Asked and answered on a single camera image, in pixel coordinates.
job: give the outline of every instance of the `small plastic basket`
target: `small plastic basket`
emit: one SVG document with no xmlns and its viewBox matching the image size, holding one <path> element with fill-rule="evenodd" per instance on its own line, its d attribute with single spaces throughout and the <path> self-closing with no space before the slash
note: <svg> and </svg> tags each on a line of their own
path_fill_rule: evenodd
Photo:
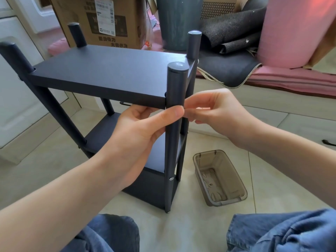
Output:
<svg viewBox="0 0 336 252">
<path fill-rule="evenodd" d="M 247 198 L 246 188 L 222 150 L 194 155 L 195 173 L 208 206 L 223 206 Z"/>
</svg>

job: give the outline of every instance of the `jeans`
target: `jeans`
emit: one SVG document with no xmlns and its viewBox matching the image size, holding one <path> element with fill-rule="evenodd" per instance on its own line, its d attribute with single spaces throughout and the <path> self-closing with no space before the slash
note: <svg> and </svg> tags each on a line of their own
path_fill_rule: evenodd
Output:
<svg viewBox="0 0 336 252">
<path fill-rule="evenodd" d="M 336 251 L 336 211 L 237 214 L 226 240 L 229 252 Z"/>
<path fill-rule="evenodd" d="M 336 211 L 237 214 L 227 232 L 229 252 L 336 251 Z M 139 252 L 130 217 L 98 215 L 61 252 Z"/>
<path fill-rule="evenodd" d="M 61 252 L 139 252 L 140 236 L 130 217 L 97 215 Z"/>
</svg>

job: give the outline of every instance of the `white label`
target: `white label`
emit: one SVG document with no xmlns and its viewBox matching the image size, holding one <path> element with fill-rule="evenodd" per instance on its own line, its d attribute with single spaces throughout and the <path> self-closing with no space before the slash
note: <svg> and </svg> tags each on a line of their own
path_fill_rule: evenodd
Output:
<svg viewBox="0 0 336 252">
<path fill-rule="evenodd" d="M 111 36 L 116 35 L 114 21 L 114 5 L 112 0 L 94 0 L 97 11 L 99 32 Z"/>
</svg>

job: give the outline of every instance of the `drawer handle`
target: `drawer handle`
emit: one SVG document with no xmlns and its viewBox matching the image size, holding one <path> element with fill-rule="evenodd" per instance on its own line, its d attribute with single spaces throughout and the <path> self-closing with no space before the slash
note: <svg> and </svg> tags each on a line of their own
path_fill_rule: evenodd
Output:
<svg viewBox="0 0 336 252">
<path fill-rule="evenodd" d="M 120 104 L 125 105 L 125 106 L 131 106 L 130 104 L 126 104 L 124 102 L 120 102 Z"/>
<path fill-rule="evenodd" d="M 334 147 L 336 147 L 336 144 L 332 144 L 332 143 L 328 142 L 327 140 L 322 140 L 322 143 L 326 144 L 328 146 L 334 146 Z"/>
</svg>

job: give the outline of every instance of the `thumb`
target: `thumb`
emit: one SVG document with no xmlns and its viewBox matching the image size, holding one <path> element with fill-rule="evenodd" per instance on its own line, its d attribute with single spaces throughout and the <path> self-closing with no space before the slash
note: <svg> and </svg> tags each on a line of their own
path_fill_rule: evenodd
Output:
<svg viewBox="0 0 336 252">
<path fill-rule="evenodd" d="M 202 123 L 208 123 L 210 111 L 207 109 L 185 109 L 183 116 L 189 119 L 189 121 L 199 120 Z"/>
<path fill-rule="evenodd" d="M 160 113 L 141 120 L 145 126 L 146 130 L 152 135 L 157 130 L 174 123 L 183 117 L 184 108 L 183 106 L 173 106 L 168 109 L 161 111 Z"/>
</svg>

